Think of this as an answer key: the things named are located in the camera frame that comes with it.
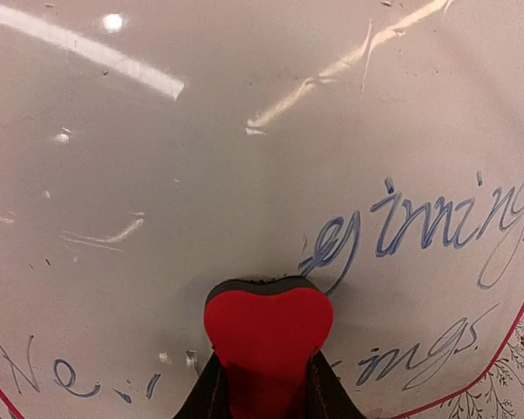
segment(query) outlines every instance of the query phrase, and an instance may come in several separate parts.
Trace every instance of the whiteboard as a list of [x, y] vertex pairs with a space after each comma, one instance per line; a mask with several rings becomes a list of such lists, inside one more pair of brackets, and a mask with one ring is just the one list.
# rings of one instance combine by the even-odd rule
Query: whiteboard
[[171, 417], [211, 287], [290, 274], [363, 413], [484, 374], [524, 308], [524, 0], [0, 2], [24, 417]]

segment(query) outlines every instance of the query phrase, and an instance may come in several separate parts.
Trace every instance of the heart-shaped eraser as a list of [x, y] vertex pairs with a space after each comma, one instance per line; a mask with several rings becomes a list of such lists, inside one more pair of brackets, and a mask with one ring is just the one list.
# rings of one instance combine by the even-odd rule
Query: heart-shaped eraser
[[333, 321], [329, 299], [303, 277], [216, 286], [204, 324], [225, 370], [233, 419], [302, 419], [307, 363]]

